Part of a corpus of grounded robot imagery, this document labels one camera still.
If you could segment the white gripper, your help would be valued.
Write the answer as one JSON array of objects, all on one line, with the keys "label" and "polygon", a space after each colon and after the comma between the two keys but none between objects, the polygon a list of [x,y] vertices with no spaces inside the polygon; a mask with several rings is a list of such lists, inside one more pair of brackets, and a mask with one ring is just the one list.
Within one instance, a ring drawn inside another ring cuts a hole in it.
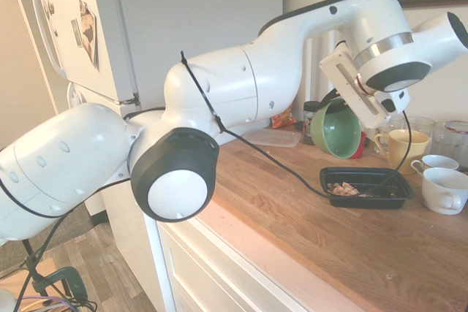
[{"label": "white gripper", "polygon": [[330,114],[340,113],[349,107],[367,129],[382,126],[389,118],[376,98],[360,86],[360,74],[346,42],[340,42],[334,52],[320,62],[320,69],[331,81],[334,89],[329,91],[320,107],[341,96],[345,101],[332,101]]}]

